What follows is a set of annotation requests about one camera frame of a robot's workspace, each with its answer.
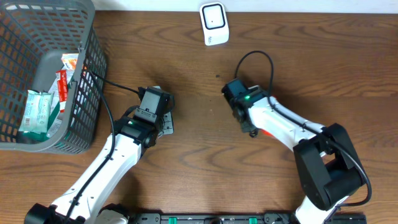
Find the red snack bag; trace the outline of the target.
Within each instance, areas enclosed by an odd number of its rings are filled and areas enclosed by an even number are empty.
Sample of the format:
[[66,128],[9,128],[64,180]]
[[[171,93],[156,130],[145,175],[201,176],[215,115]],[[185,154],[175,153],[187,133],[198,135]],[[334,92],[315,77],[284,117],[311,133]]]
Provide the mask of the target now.
[[272,99],[269,95],[266,95],[263,100],[261,100],[261,130],[262,132],[271,138],[275,138],[275,116],[274,106],[272,104]]

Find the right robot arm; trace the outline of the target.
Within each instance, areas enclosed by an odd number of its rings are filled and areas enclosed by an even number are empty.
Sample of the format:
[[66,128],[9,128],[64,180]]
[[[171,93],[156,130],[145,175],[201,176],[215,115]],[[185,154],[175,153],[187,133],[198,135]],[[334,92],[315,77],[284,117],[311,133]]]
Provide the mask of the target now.
[[244,133],[259,131],[280,141],[295,157],[305,193],[296,223],[326,223],[369,180],[344,127],[311,122],[281,105],[259,86],[234,79],[221,90]]

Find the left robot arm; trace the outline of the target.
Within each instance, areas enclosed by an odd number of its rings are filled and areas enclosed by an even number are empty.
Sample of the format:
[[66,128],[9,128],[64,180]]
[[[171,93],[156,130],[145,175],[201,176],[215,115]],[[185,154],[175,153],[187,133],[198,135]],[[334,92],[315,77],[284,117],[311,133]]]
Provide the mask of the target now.
[[105,145],[81,177],[48,207],[35,204],[25,223],[128,223],[119,205],[105,205],[122,177],[157,139],[174,131],[174,96],[160,87],[140,88],[140,105],[111,123]]

